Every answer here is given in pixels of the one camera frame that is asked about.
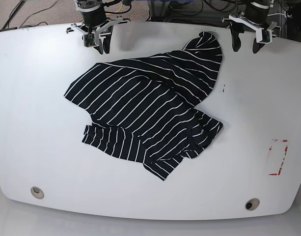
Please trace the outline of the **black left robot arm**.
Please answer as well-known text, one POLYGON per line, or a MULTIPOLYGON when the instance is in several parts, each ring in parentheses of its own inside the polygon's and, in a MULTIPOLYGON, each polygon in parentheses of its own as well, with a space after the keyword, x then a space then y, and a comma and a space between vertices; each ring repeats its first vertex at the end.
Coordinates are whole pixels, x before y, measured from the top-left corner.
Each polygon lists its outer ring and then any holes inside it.
POLYGON ((272 2, 270 0, 247 0, 244 12, 230 14, 228 18, 223 18, 223 21, 229 23, 234 52, 239 51, 242 45, 239 34, 245 32, 245 27, 255 32, 252 47, 254 54, 258 53, 265 45, 272 43, 273 30, 277 26, 277 22, 267 23, 271 6, 272 2))

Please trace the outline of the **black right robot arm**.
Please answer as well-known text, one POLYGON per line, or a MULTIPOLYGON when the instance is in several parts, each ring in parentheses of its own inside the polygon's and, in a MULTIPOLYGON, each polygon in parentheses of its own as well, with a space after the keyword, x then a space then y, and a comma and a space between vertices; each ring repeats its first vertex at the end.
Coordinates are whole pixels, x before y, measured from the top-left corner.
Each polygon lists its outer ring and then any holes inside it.
POLYGON ((101 0, 76 0, 76 10, 81 13, 83 22, 80 25, 72 24, 66 29, 66 33, 77 31, 82 34, 85 47, 92 47, 101 55, 108 54, 113 26, 130 22, 128 18, 118 17, 112 20, 107 17, 104 8, 118 2, 117 0, 106 3, 101 0))

